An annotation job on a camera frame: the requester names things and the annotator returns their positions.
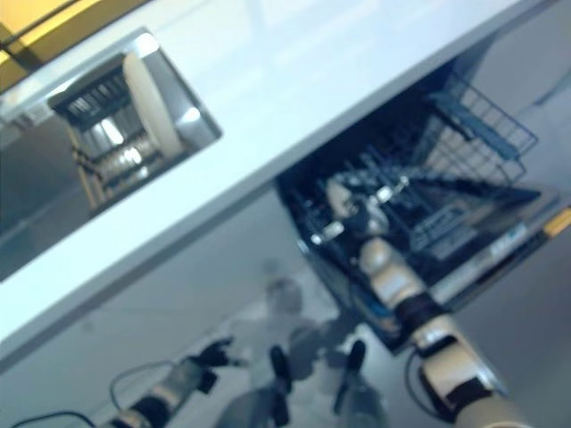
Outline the dark right robot hand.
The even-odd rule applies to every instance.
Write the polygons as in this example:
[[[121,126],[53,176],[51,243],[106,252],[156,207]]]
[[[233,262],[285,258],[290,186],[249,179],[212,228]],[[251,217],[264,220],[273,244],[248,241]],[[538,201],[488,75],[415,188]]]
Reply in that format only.
[[[390,234],[390,220],[380,206],[370,198],[350,200],[349,216],[343,221],[346,229],[361,240]]]

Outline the dark left robot hand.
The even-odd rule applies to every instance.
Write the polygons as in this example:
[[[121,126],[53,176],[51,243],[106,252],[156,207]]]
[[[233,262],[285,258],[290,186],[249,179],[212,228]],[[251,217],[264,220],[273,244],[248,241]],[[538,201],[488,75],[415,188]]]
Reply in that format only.
[[[200,366],[205,367],[243,367],[247,362],[242,358],[231,357],[228,349],[233,343],[233,337],[218,339],[204,348],[193,360]]]

